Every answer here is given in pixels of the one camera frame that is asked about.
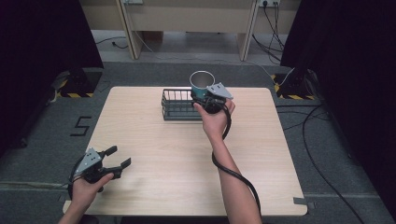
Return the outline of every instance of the electrical cable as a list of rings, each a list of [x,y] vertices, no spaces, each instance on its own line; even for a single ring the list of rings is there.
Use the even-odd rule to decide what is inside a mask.
[[[275,58],[275,59],[277,59],[278,61],[280,61],[280,59],[279,59],[278,57],[276,57],[275,54],[272,53],[272,52],[270,51],[270,50],[275,50],[275,49],[271,49],[271,48],[269,48],[269,47],[264,46],[264,44],[260,43],[260,42],[257,40],[257,38],[256,38],[255,35],[252,35],[252,37],[253,37],[254,41],[256,41],[257,45],[259,45],[259,47],[262,49],[262,51],[264,51],[264,52],[267,53],[268,55],[271,55],[273,58]]]
[[[325,101],[322,97],[321,94],[321,89],[320,89],[320,85],[318,82],[318,77],[316,75],[316,73],[314,71],[312,71],[311,69],[307,69],[307,77],[304,79],[305,82],[305,86],[308,88],[311,87],[311,89],[313,90],[313,94],[315,94],[315,96],[320,100],[320,101]]]
[[[302,124],[304,124],[304,122],[300,122],[300,123],[298,123],[298,124],[294,124],[294,125],[292,125],[292,126],[289,126],[289,127],[287,127],[287,128],[284,128],[283,131],[287,131],[287,130],[289,130],[289,129],[298,127],[298,126],[300,126],[300,125],[302,125]]]
[[[273,41],[274,41],[274,35],[273,35],[272,38],[271,38],[269,48],[271,48],[271,45],[272,45]],[[271,55],[268,55],[268,59],[270,60],[271,63],[280,64],[280,59],[276,58],[276,59],[279,61],[279,63],[276,63],[276,62],[274,62],[274,61],[271,59],[270,56],[271,56]]]
[[[301,106],[316,107],[320,105],[276,105],[275,107],[301,107]]]
[[[116,42],[111,42],[111,44],[114,46],[114,47],[117,47],[117,48],[119,48],[119,49],[126,49],[126,48],[128,48],[128,45],[127,46],[125,46],[125,47],[120,47],[118,44],[116,44]]]
[[[223,136],[222,136],[222,139],[225,139],[227,137],[228,131],[230,131],[230,128],[231,128],[231,123],[232,123],[231,114],[230,114],[230,111],[229,111],[227,105],[220,105],[218,103],[215,103],[215,104],[217,106],[221,107],[221,109],[224,111],[224,113],[225,113],[225,115],[227,117],[227,127],[226,127],[226,129],[225,129],[225,131],[223,133]],[[238,174],[237,172],[235,172],[233,170],[230,170],[227,167],[221,165],[216,160],[214,152],[212,152],[212,161],[213,161],[213,164],[215,164],[221,171],[225,172],[228,175],[232,175],[233,177],[241,180],[242,182],[244,182],[250,188],[250,191],[253,194],[253,197],[254,197],[254,199],[256,201],[256,204],[257,204],[257,207],[259,209],[260,217],[262,217],[262,206],[260,204],[259,195],[258,195],[256,189],[254,188],[253,184],[250,183],[250,181],[248,181],[246,178],[244,178],[242,175]]]
[[[291,74],[292,71],[294,71],[294,68],[292,68],[292,69],[286,74],[285,79],[283,79],[283,81],[282,81],[280,84],[277,84],[277,83],[276,83],[276,85],[277,85],[277,86],[282,86],[282,85],[286,82],[286,80],[288,79],[288,77],[289,77],[289,75]]]
[[[107,41],[107,40],[111,40],[111,39],[120,39],[120,38],[126,38],[126,37],[125,37],[125,36],[114,36],[114,37],[110,37],[110,38],[103,39],[103,40],[101,40],[101,41],[99,41],[99,42],[95,42],[95,44],[100,44],[100,43],[103,43],[103,42],[105,42],[105,41]]]
[[[352,211],[352,213],[355,215],[355,217],[359,220],[360,223],[364,223],[359,214],[356,212],[356,210],[350,205],[350,203],[344,198],[344,196],[335,188],[335,186],[330,183],[330,181],[326,178],[326,176],[319,170],[317,164],[315,163],[311,152],[309,151],[308,144],[306,143],[306,137],[305,137],[305,124],[311,117],[311,115],[321,107],[321,105],[315,107],[305,118],[303,122],[303,141],[304,141],[304,147],[306,150],[306,153],[309,157],[309,160],[311,160],[312,164],[314,165],[315,169],[318,171],[319,175],[323,178],[323,180],[329,185],[329,187],[338,195],[338,197],[349,207],[349,209]]]
[[[276,39],[276,41],[279,43],[280,46],[284,47],[282,41],[279,38],[279,34],[277,33],[277,22],[278,22],[278,19],[279,19],[279,15],[278,15],[279,7],[276,9],[276,28],[274,28],[273,24],[271,23],[271,20],[268,17],[267,11],[265,9],[266,9],[266,7],[263,8],[264,15],[265,15],[265,17],[267,18],[267,20],[268,20],[268,22],[270,24],[271,30],[273,31],[273,37]]]
[[[82,160],[84,159],[84,157],[85,157],[85,155],[81,156],[81,157],[77,160],[77,162],[76,162],[76,164],[73,166],[72,172],[71,172],[71,174],[70,174],[70,176],[69,176],[69,181],[68,181],[68,185],[67,185],[67,192],[69,193],[70,200],[73,200],[73,183],[75,182],[75,180],[74,180],[74,174],[76,173],[77,167],[78,167],[79,164],[82,162]]]
[[[305,113],[305,112],[300,112],[300,111],[279,111],[279,112],[277,112],[278,114],[291,114],[291,113],[294,113],[294,114],[302,114],[302,115],[308,115],[308,113]],[[323,112],[323,113],[320,113],[320,114],[317,114],[317,115],[311,115],[312,116],[312,118],[314,118],[314,119],[321,119],[321,120],[331,120],[331,119],[324,119],[324,118],[321,118],[319,115],[323,115],[323,114],[326,114],[326,112]]]
[[[105,90],[107,90],[109,87],[110,87],[110,85],[111,85],[111,81],[103,81],[103,83],[107,83],[107,85],[104,87],[104,88],[102,88],[102,89],[98,89],[98,87],[96,87],[96,89],[99,91],[99,92],[103,92],[103,91],[105,91]]]

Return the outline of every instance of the human hand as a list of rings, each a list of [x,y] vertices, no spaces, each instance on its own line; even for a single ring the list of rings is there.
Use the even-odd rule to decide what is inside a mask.
[[[73,200],[71,206],[88,209],[96,197],[98,190],[108,183],[114,174],[104,175],[98,182],[90,184],[84,178],[76,180],[73,184]]]
[[[231,115],[235,109],[235,104],[232,100],[227,99],[225,105]],[[227,126],[227,116],[224,111],[220,110],[217,114],[208,114],[201,105],[194,103],[193,106],[202,117],[203,128],[209,140],[222,139],[224,129]]]

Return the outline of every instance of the floor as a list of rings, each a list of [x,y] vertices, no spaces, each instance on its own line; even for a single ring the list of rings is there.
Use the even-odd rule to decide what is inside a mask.
[[[270,58],[252,39],[247,60],[241,62],[236,43],[236,34],[165,32],[163,42],[147,42],[138,60],[133,60],[123,31],[92,31],[104,62],[122,63],[223,63],[279,65]],[[267,47],[280,50],[272,35],[256,35]],[[287,36],[279,36],[282,43]],[[281,52],[273,51],[277,58]]]

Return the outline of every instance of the gray carpet floor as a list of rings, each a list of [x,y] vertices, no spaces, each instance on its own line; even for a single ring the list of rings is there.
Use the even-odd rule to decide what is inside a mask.
[[[288,68],[265,66],[268,73],[285,73]],[[62,216],[66,190],[60,185],[76,160],[84,153],[96,121],[114,86],[189,86],[190,74],[197,70],[213,73],[226,87],[260,87],[272,91],[279,118],[308,203],[303,217],[265,217],[267,223],[359,223],[352,211],[318,174],[309,159],[301,123],[319,100],[278,99],[272,79],[256,65],[203,63],[105,63],[103,75],[91,98],[57,98],[40,115],[28,136],[28,146],[11,149],[0,160],[0,223],[56,223]],[[306,123],[309,152],[319,170],[346,198],[364,223],[394,223],[370,180],[352,159],[320,108]],[[75,125],[90,126],[85,136]],[[120,217],[102,217],[101,223],[120,223]],[[134,223],[148,223],[135,219]]]

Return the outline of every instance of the black cable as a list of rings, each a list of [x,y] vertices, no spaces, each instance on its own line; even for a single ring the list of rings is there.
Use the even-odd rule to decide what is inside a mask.
[[[304,124],[304,122],[301,122],[301,123],[298,123],[298,124],[294,124],[294,125],[292,125],[292,126],[290,126],[290,127],[284,128],[283,131],[286,131],[286,130],[289,130],[289,129],[298,127],[298,126],[300,126],[300,125],[302,125],[302,124]]]
[[[253,193],[254,199],[256,200],[256,204],[257,207],[259,208],[259,213],[260,213],[260,217],[262,216],[262,206],[260,205],[260,199],[259,199],[259,195],[257,194],[256,189],[254,188],[254,186],[250,183],[250,181],[248,181],[246,178],[244,178],[242,175],[238,174],[235,171],[232,171],[226,167],[224,167],[223,165],[221,165],[215,157],[215,154],[212,152],[212,161],[213,164],[215,164],[221,171],[232,175],[234,177],[236,177],[237,179],[241,180],[242,182],[244,182],[251,190],[251,192]]]
[[[276,107],[300,107],[300,106],[316,107],[316,106],[320,106],[320,105],[276,105]]]
[[[99,41],[99,42],[96,42],[95,44],[100,44],[100,43],[103,43],[103,42],[105,42],[105,41],[107,41],[107,40],[111,40],[111,39],[120,39],[120,38],[126,38],[125,36],[114,36],[114,37],[110,37],[110,38],[107,38],[107,39],[103,39],[103,40],[101,40],[101,41]]]
[[[75,182],[75,180],[73,180],[73,179],[74,179],[74,174],[75,174],[75,172],[76,172],[76,170],[77,170],[77,167],[79,166],[79,164],[80,164],[80,163],[82,162],[82,160],[84,159],[84,157],[85,157],[85,155],[82,156],[82,157],[80,157],[80,158],[78,159],[78,161],[76,162],[76,164],[73,166],[72,172],[71,172],[71,174],[70,174],[70,176],[69,176],[69,182],[68,182],[68,186],[67,186],[67,192],[69,193],[70,200],[73,200],[73,183]]]
[[[103,82],[104,82],[104,83],[107,83],[107,85],[106,85],[104,88],[102,88],[101,90],[99,90],[99,89],[96,87],[96,89],[97,89],[99,92],[103,92],[103,91],[107,90],[107,88],[109,88],[110,85],[111,85],[111,81],[103,81]]]
[[[272,38],[271,38],[271,41],[270,41],[270,45],[269,45],[269,48],[271,48],[271,45],[272,45],[272,42],[274,41],[274,34],[273,34],[273,36],[272,36]],[[280,59],[279,58],[277,58],[276,57],[276,59],[279,61],[279,63],[276,63],[276,62],[274,62],[274,61],[272,61],[272,59],[271,59],[271,57],[270,57],[270,55],[268,54],[268,59],[271,61],[271,63],[274,63],[274,64],[280,64]]]
[[[76,182],[77,180],[81,179],[82,176],[77,177],[76,179],[73,180],[73,183]]]
[[[306,153],[309,157],[309,160],[311,160],[312,164],[314,165],[315,169],[318,171],[319,175],[323,178],[323,180],[329,185],[330,188],[340,197],[341,200],[344,201],[344,203],[349,207],[349,209],[353,212],[353,214],[356,216],[356,218],[359,220],[360,223],[364,223],[359,214],[355,211],[355,209],[349,204],[349,202],[344,198],[344,196],[330,183],[330,181],[324,176],[324,174],[319,170],[317,164],[315,163],[314,159],[312,158],[311,152],[309,151],[308,144],[306,143],[306,138],[305,138],[305,124],[308,121],[308,119],[311,117],[311,115],[321,107],[321,105],[315,107],[309,114],[306,116],[304,123],[303,123],[303,141],[304,141],[304,147],[306,150]]]
[[[256,43],[259,45],[259,47],[262,49],[262,51],[264,51],[265,53],[267,53],[268,55],[271,55],[273,58],[277,59],[278,61],[280,61],[280,59],[278,57],[275,56],[275,54],[273,54],[270,50],[274,50],[271,49],[269,47],[266,47],[264,44],[260,43],[259,40],[257,40],[256,36],[253,35],[252,36],[253,39],[256,41]]]
[[[270,49],[270,48],[268,48],[267,46],[265,46],[264,44],[262,44],[259,40],[257,40],[257,38],[256,38],[255,35],[252,35],[252,37],[253,37],[253,39],[256,41],[256,43],[259,45],[260,48],[265,48],[264,50],[273,50],[273,51],[280,52],[280,53],[283,52],[283,51],[280,50],[280,49]]]
[[[278,114],[291,114],[291,113],[294,113],[294,114],[308,115],[308,113],[301,112],[301,111],[279,111],[277,113]],[[322,115],[322,114],[326,114],[326,112],[323,112],[323,113],[320,113],[320,114],[317,114],[317,115],[311,115],[311,116],[312,116],[313,119],[331,120],[331,119],[321,118],[319,115]]]
[[[275,2],[275,30],[276,30],[276,36],[277,36],[277,43],[279,44],[280,48],[283,50],[285,45],[282,43],[282,40],[279,37],[279,31],[277,30],[277,23],[279,21],[279,3]]]
[[[111,42],[111,44],[114,46],[114,47],[117,47],[117,48],[119,48],[119,49],[126,49],[126,48],[128,48],[128,45],[127,46],[125,46],[125,47],[120,47],[118,44],[116,44],[116,42]]]
[[[223,136],[222,136],[222,139],[225,139],[227,134],[228,134],[228,131],[230,131],[231,123],[232,123],[230,110],[228,109],[227,105],[220,105],[218,103],[215,103],[215,104],[217,106],[221,107],[221,109],[224,111],[224,113],[225,113],[225,115],[227,117],[227,127],[226,127],[226,129],[225,129],[225,131],[223,133]],[[252,192],[252,194],[254,196],[254,199],[256,201],[257,207],[259,208],[260,217],[262,217],[262,206],[260,204],[259,195],[258,195],[256,189],[254,188],[253,184],[251,184],[250,181],[248,181],[246,178],[244,178],[242,175],[238,174],[237,172],[235,172],[233,170],[230,170],[227,167],[221,165],[216,160],[214,152],[212,152],[212,161],[213,161],[213,164],[215,164],[221,171],[225,172],[226,174],[232,175],[233,177],[241,180],[242,182],[244,182],[250,188],[250,191]]]
[[[270,24],[271,30],[273,31],[273,37],[276,39],[276,41],[278,41],[278,43],[282,43],[282,41],[279,38],[279,35],[276,32],[276,29],[274,28],[273,24],[271,23],[270,18],[268,17],[267,11],[265,9],[266,9],[266,7],[263,8],[264,15],[265,15],[265,17],[267,18],[267,20],[268,20],[268,22]]]

